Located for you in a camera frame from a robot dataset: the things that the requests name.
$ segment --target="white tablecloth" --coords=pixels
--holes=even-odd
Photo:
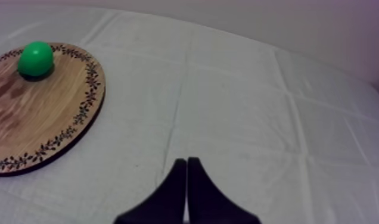
[[[35,40],[87,49],[106,98],[67,154],[0,178],[0,223],[112,223],[188,156],[264,224],[379,223],[379,96],[367,84],[183,21],[0,5],[0,54]]]

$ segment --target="round wooden board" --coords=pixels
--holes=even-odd
[[[50,46],[54,71],[38,82],[17,72],[23,48],[0,56],[0,176],[53,161],[83,135],[102,105],[99,62],[73,45]]]

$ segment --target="white wall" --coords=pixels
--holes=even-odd
[[[379,76],[379,0],[0,0],[162,15],[271,43],[364,79]]]

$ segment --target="wooden tray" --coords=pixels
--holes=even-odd
[[[28,82],[17,72],[23,48],[0,56],[0,176],[42,167],[66,152],[99,112],[105,77],[85,50],[50,43],[54,71]]]

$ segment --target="green ball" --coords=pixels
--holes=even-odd
[[[41,76],[53,66],[52,48],[45,42],[36,41],[28,44],[17,64],[17,70],[28,76]]]

